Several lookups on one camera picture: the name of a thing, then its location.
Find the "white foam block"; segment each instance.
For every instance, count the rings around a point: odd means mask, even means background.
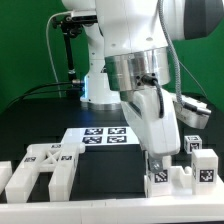
[[[7,183],[12,177],[11,162],[0,162],[0,194],[5,189]]]
[[[25,203],[38,178],[38,165],[45,159],[45,151],[30,149],[5,188],[8,203]]]
[[[212,149],[193,150],[192,172],[193,194],[212,194],[217,182],[218,156]]]
[[[50,201],[69,201],[78,164],[79,148],[65,144],[49,183]]]
[[[163,157],[163,171],[157,174],[150,173],[145,179],[147,197],[171,195],[171,157]]]

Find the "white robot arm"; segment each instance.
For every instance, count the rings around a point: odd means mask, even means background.
[[[80,4],[83,10],[96,7],[105,41],[110,89],[120,92],[125,118],[139,138],[142,149],[151,157],[151,171],[161,171],[162,157],[176,154],[180,148],[172,98],[160,87],[170,81],[166,54],[169,42],[159,18],[158,2],[161,0],[63,2],[71,7],[74,4],[73,8]],[[195,10],[201,13],[192,15]],[[222,19],[223,0],[165,0],[163,14],[172,40],[203,37]],[[196,22],[192,26],[195,15],[201,19],[199,21],[205,21],[206,26]],[[190,110],[200,112],[191,105]]]

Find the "black table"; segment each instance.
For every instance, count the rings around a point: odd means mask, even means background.
[[[181,145],[184,135],[200,135],[203,148],[212,148],[218,154],[219,175],[223,178],[224,116],[212,104],[209,108],[213,113],[204,130],[179,123]],[[87,110],[73,99],[18,101],[0,115],[0,161],[12,161],[15,170],[30,144],[59,143],[67,128],[116,126],[127,126],[121,110]],[[190,165],[190,155],[183,147],[173,157],[173,165]],[[87,146],[80,155],[71,200],[144,197],[144,172],[139,145]],[[50,173],[40,175],[29,202],[49,201],[50,177]]]

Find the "marker cube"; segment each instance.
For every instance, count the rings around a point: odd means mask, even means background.
[[[212,194],[216,188],[218,156],[212,149],[192,152],[192,193]]]
[[[146,196],[156,197],[163,195],[171,195],[171,157],[163,157],[163,171],[157,174],[150,173],[146,178]]]
[[[184,136],[184,149],[187,154],[191,154],[193,150],[202,148],[202,140],[198,135]]]

